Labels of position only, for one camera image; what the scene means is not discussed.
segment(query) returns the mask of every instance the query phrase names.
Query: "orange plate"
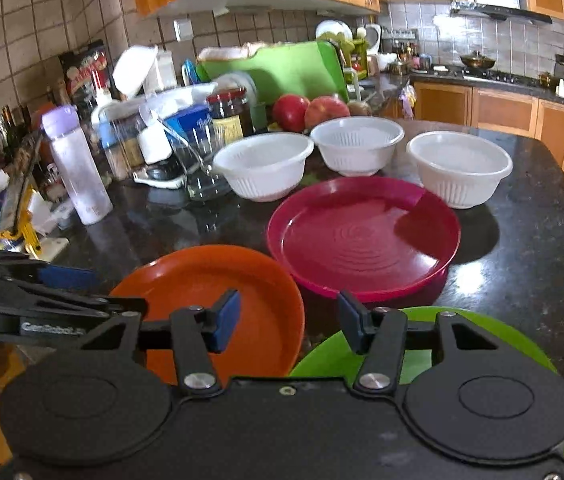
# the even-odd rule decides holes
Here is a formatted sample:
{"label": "orange plate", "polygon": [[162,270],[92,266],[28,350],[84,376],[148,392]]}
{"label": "orange plate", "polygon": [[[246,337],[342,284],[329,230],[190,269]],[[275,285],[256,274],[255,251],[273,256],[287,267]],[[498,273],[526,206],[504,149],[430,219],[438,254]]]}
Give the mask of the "orange plate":
{"label": "orange plate", "polygon": [[[242,309],[227,349],[211,354],[220,380],[287,375],[302,342],[304,305],[291,276],[262,253],[232,245],[182,249],[135,270],[111,294],[145,298],[146,319],[155,320],[191,304],[211,306],[227,288],[240,291]],[[147,368],[176,382],[170,351],[148,351]]]}

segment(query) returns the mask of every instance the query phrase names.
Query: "purple bottle cap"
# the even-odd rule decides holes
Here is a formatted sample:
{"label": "purple bottle cap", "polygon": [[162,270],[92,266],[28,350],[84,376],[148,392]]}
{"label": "purple bottle cap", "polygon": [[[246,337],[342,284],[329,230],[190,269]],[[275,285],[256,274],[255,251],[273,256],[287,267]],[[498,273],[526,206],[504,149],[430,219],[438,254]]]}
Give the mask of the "purple bottle cap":
{"label": "purple bottle cap", "polygon": [[79,128],[80,118],[75,111],[75,106],[60,106],[47,112],[42,116],[42,127],[50,139]]}

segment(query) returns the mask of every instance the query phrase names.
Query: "countertop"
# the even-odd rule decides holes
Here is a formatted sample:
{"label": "countertop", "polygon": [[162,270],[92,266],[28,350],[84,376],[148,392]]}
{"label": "countertop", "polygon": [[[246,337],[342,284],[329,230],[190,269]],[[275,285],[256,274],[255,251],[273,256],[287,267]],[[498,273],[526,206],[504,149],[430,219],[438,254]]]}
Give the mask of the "countertop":
{"label": "countertop", "polygon": [[[493,316],[537,342],[564,376],[564,174],[539,141],[450,124],[403,122],[406,138],[383,173],[419,183],[406,155],[415,135],[458,130],[492,140],[513,158],[512,174],[484,205],[457,211],[462,241],[445,283],[392,306],[435,304]],[[318,150],[307,161],[303,185],[338,175]],[[110,190],[114,210],[89,227],[64,235],[70,245],[60,265],[87,267],[107,293],[137,267],[181,248],[236,244],[267,253],[265,229],[281,203],[253,203],[228,196],[183,208],[178,192],[133,183]],[[338,330],[333,300],[300,288],[306,309],[306,347]]]}
{"label": "countertop", "polygon": [[564,105],[564,98],[555,95],[555,92],[548,88],[529,87],[517,84],[499,83],[488,80],[476,81],[464,79],[458,75],[434,75],[434,74],[417,74],[411,73],[405,76],[395,76],[381,73],[377,76],[366,79],[363,85],[371,90],[368,102],[374,111],[378,111],[382,106],[392,98],[398,97],[402,88],[408,83],[426,82],[449,85],[471,86],[474,88],[488,88],[491,90],[499,90],[501,92],[513,92],[516,94],[529,95]]}

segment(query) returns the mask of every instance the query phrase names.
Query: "bowl rim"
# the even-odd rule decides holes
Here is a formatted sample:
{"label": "bowl rim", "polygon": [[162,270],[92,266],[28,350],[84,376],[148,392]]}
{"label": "bowl rim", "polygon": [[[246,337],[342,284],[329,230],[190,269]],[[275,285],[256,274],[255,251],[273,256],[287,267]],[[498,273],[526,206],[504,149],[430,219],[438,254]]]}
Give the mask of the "bowl rim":
{"label": "bowl rim", "polygon": [[[443,135],[443,136],[451,136],[451,137],[460,137],[460,136],[462,138],[466,138],[465,136],[472,137],[475,140],[470,140],[469,142],[476,142],[476,141],[481,142],[483,144],[491,146],[492,148],[495,148],[496,150],[498,150],[499,152],[504,154],[504,156],[507,159],[507,165],[504,168],[502,168],[501,170],[482,172],[482,173],[475,173],[473,171],[452,170],[450,168],[445,168],[444,166],[440,166],[439,164],[436,164],[436,163],[424,158],[423,156],[421,156],[420,154],[418,154],[414,151],[413,146],[417,144],[417,140],[426,139],[427,137],[432,137],[432,136],[436,136],[436,135],[440,135],[440,134]],[[425,133],[419,134],[419,135],[413,137],[409,141],[409,143],[406,145],[406,151],[417,162],[425,164],[426,166],[434,168],[435,170],[441,171],[442,173],[453,174],[453,175],[457,175],[457,176],[486,176],[486,177],[492,177],[493,176],[493,177],[498,177],[499,179],[503,179],[503,178],[509,176],[511,174],[511,171],[513,171],[513,160],[511,159],[511,156],[506,152],[506,150],[504,150],[503,148],[498,146],[495,142],[491,142],[490,140],[483,139],[481,137],[474,136],[472,134],[465,134],[465,133],[462,133],[462,132],[451,132],[451,131],[447,131],[447,130],[435,130],[433,132],[425,132]]]}
{"label": "bowl rim", "polygon": [[[342,146],[340,144],[331,144],[330,142],[325,142],[324,140],[316,139],[316,137],[315,137],[316,132],[319,133],[321,130],[325,130],[326,129],[325,126],[327,126],[329,123],[334,123],[335,121],[342,121],[342,120],[354,120],[354,121],[371,120],[372,122],[389,121],[390,123],[393,123],[395,126],[397,126],[399,128],[399,132],[389,142],[383,144],[382,146],[373,146],[373,147],[371,147],[371,146]],[[373,116],[337,117],[335,119],[329,119],[328,121],[324,121],[323,123],[320,123],[317,126],[315,126],[313,128],[313,130],[311,131],[311,134],[309,135],[309,137],[311,137],[311,139],[313,139],[313,142],[315,144],[317,144],[318,146],[327,146],[328,148],[335,148],[335,149],[341,149],[341,150],[354,150],[354,151],[357,151],[357,152],[369,152],[371,150],[382,150],[384,148],[390,148],[391,146],[395,146],[398,142],[400,142],[404,138],[404,128],[402,126],[400,126],[398,123],[396,123],[395,121],[392,121],[390,119],[385,119],[384,117],[373,117]]]}
{"label": "bowl rim", "polygon": [[[222,164],[218,164],[216,162],[217,157],[222,153],[228,153],[230,151],[235,151],[240,144],[251,146],[252,144],[260,144],[265,139],[270,139],[271,137],[281,137],[281,136],[294,136],[294,137],[301,137],[303,140],[306,141],[306,147],[296,155],[288,158],[287,160],[278,160],[272,164],[267,164],[266,166],[258,166],[257,168],[239,168],[236,170],[235,168],[227,168]],[[305,160],[311,153],[313,152],[313,148],[315,147],[313,143],[313,139],[310,139],[308,136],[303,134],[294,134],[291,132],[268,132],[266,134],[257,134],[250,137],[245,137],[243,139],[237,140],[236,142],[232,142],[231,144],[223,147],[219,152],[215,154],[213,157],[213,168],[214,170],[218,171],[223,175],[231,175],[231,176],[243,176],[247,173],[270,173],[271,171],[280,170],[290,164],[294,164],[296,162],[300,162]]]}

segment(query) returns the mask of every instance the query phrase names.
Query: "metal screw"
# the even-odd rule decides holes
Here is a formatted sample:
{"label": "metal screw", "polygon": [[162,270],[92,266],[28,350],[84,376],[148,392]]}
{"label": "metal screw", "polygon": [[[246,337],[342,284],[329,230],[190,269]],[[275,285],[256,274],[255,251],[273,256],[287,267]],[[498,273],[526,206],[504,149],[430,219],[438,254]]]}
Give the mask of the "metal screw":
{"label": "metal screw", "polygon": [[206,390],[216,384],[216,378],[206,372],[195,372],[184,378],[184,384],[192,390]]}
{"label": "metal screw", "polygon": [[374,372],[364,374],[360,377],[358,382],[368,390],[383,390],[391,384],[389,377],[384,374],[377,374]]}
{"label": "metal screw", "polygon": [[293,386],[282,386],[280,388],[280,394],[284,396],[291,396],[296,394],[296,389]]}

